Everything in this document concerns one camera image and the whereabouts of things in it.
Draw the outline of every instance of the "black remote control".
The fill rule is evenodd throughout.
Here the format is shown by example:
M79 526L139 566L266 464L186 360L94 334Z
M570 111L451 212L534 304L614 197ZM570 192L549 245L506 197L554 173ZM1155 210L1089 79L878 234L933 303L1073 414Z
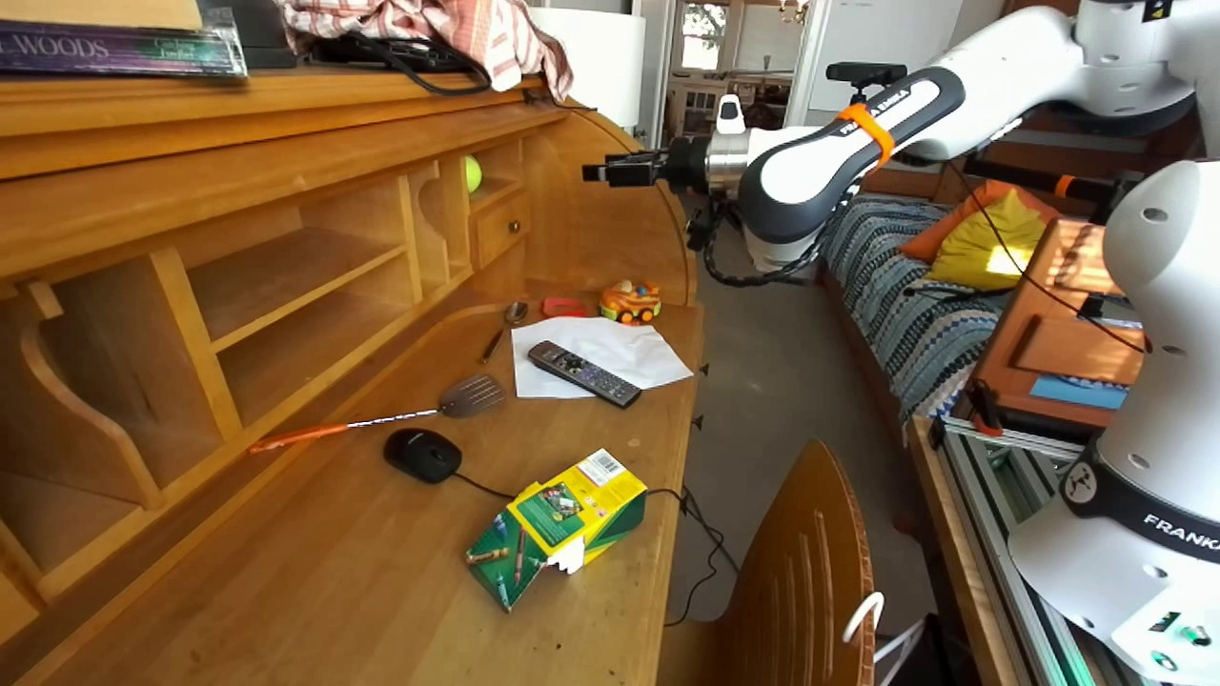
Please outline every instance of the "black remote control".
M530 346L528 360L530 360L539 370L549 370L549 374L556 374L556 379L563 379L563 383L571 383L571 385L603 398L603 402L614 403L614 409L629 409L629 403L641 398L636 385L614 379L612 370L603 370L603 366L596 366L596 364L578 360L576 351L563 351L563 346L556 346L556 342L549 342L549 338L542 338L539 346Z

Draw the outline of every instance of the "computer mouse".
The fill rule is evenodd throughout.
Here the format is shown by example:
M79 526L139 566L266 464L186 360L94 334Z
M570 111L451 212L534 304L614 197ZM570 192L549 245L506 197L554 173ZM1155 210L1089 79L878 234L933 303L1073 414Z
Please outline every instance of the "computer mouse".
M393 432L383 445L387 460L422 486L443 486L456 472L460 449L435 432Z

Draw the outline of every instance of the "white robot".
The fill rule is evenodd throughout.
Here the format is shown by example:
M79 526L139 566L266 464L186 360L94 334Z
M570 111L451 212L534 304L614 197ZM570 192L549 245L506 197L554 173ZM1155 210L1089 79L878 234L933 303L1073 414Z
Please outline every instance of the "white robot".
M741 177L746 247L760 270L778 270L890 154L955 162L1037 102L1143 118L1190 101L1220 158L1220 0L1082 0L1074 18L1025 9L847 106L843 124L722 130L704 177ZM1152 351L1126 409L1012 553L1047 606L1143 677L1220 681L1220 162L1162 169L1106 225L1106 267Z

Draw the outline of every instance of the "wooden chair back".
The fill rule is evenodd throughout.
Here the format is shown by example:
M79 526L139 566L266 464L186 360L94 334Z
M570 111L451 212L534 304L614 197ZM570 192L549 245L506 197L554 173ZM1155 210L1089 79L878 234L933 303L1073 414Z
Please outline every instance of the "wooden chair back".
M868 686L875 620L843 641L875 596L875 555L856 493L825 445L807 445L773 494L732 601L714 625L680 625L659 681Z

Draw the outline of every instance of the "gray carpet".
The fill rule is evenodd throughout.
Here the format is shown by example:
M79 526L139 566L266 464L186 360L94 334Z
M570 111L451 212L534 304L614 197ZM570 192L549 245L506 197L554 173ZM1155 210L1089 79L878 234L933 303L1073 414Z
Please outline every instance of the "gray carpet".
M819 440L849 472L866 510L878 588L890 606L880 634L933 615L922 550L896 524L918 524L918 486L883 435L828 299L817 287L732 290L700 278L709 374L700 379L700 432L689 440L687 489L709 526L723 529L737 561L778 493L788 460ZM709 538L684 517L673 616L704 577ZM732 596L732 568L695 590L689 616L709 620Z

